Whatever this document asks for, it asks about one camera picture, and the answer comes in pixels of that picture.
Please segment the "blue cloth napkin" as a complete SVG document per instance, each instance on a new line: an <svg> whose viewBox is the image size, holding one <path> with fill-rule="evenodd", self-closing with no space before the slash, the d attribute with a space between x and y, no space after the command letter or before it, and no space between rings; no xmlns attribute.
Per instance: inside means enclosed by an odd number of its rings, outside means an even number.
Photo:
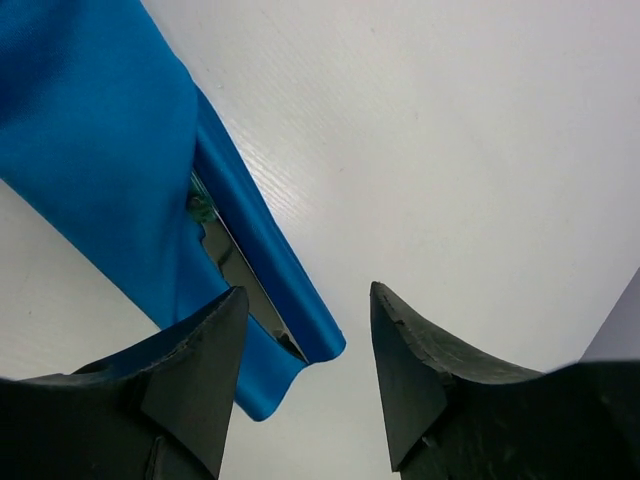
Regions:
<svg viewBox="0 0 640 480"><path fill-rule="evenodd" d="M198 177L299 347L250 321L235 400L252 419L344 350L219 116L140 2L2 3L1 176L160 328L228 287L187 209Z"/></svg>

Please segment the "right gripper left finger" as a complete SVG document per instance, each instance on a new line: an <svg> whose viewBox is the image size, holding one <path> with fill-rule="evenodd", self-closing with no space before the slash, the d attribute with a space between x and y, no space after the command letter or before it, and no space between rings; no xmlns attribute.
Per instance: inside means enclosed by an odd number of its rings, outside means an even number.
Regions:
<svg viewBox="0 0 640 480"><path fill-rule="evenodd" d="M1 382L5 479L215 479L248 325L234 287L71 374Z"/></svg>

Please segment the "green handled knife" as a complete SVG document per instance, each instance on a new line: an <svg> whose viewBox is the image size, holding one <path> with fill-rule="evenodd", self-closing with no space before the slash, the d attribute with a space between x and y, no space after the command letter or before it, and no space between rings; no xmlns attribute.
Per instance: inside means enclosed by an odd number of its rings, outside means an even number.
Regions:
<svg viewBox="0 0 640 480"><path fill-rule="evenodd" d="M306 357L223 222L213 198L195 170L191 172L190 181L187 209L204 228L203 244L209 257L227 283L246 288L250 313L254 319L288 353L306 362Z"/></svg>

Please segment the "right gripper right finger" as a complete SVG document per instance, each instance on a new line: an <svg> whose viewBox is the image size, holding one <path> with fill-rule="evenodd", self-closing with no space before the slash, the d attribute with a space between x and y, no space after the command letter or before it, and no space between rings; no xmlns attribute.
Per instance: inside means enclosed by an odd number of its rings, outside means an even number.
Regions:
<svg viewBox="0 0 640 480"><path fill-rule="evenodd" d="M635 479L639 365L541 373L489 355L370 288L391 468L404 479Z"/></svg>

